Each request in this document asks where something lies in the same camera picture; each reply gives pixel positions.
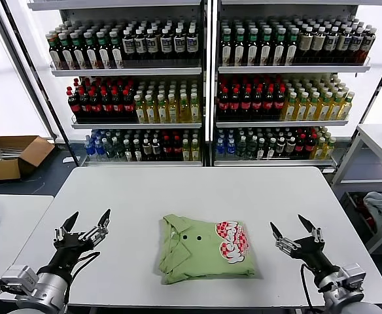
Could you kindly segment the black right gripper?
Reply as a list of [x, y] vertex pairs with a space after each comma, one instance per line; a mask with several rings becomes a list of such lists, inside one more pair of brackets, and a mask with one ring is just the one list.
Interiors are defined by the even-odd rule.
[[323, 280], [326, 276], [338, 272], [339, 266], [333, 265], [323, 253], [324, 239], [321, 229], [316, 228], [310, 220], [302, 215], [298, 215], [298, 218], [311, 236], [293, 242], [293, 240], [284, 237], [276, 225], [270, 222], [275, 246], [285, 254], [292, 253], [293, 259], [304, 261], [313, 273], [314, 280]]

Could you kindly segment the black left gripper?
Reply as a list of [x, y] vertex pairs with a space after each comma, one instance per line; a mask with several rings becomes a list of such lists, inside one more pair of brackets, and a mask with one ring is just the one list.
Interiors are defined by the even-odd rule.
[[80, 255], [91, 251], [94, 245], [102, 242], [109, 233], [111, 210], [107, 209], [101, 216], [99, 222], [89, 232], [70, 234], [79, 212], [75, 212], [64, 223], [55, 229], [54, 247], [55, 254], [46, 266], [39, 268], [39, 274], [49, 273], [57, 275], [62, 279], [71, 279], [71, 272]]

